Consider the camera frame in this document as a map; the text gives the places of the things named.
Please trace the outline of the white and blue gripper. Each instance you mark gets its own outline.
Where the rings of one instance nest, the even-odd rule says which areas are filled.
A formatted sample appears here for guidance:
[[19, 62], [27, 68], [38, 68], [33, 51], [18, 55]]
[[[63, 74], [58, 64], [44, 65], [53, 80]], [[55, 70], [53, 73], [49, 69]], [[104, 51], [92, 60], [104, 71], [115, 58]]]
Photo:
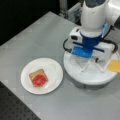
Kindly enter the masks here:
[[83, 58], [108, 61], [112, 56], [112, 44], [100, 41], [100, 37], [88, 38], [80, 33], [80, 28], [75, 27], [69, 34], [72, 43], [70, 53]]

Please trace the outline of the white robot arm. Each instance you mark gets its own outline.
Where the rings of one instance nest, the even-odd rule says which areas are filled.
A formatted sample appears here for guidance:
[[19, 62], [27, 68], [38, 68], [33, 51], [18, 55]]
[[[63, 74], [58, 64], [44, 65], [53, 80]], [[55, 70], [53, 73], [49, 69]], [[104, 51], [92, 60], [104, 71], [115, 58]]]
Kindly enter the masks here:
[[81, 27], [73, 29], [70, 34], [73, 42], [70, 53], [108, 61], [112, 48], [103, 43], [105, 24], [120, 29], [120, 0], [84, 0]]

